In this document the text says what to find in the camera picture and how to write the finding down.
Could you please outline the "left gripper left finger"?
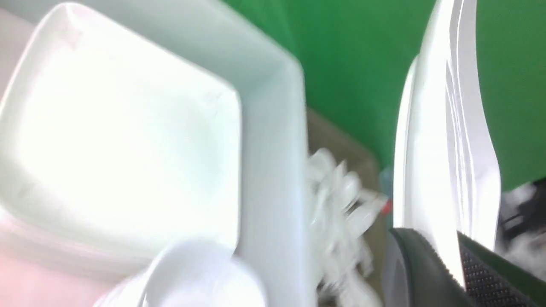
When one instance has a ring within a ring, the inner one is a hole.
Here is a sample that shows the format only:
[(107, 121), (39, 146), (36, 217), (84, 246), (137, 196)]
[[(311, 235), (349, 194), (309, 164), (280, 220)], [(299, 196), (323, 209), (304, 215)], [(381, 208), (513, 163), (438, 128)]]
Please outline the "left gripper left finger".
[(414, 229), (390, 229), (382, 271), (386, 307), (472, 307), (433, 247)]

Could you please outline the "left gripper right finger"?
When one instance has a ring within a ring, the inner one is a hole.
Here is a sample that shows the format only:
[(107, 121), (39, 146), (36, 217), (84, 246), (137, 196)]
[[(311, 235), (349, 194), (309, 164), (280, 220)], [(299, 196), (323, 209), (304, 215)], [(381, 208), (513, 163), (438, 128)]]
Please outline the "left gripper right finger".
[(544, 307), (545, 282), (458, 232), (467, 295), (480, 307)]

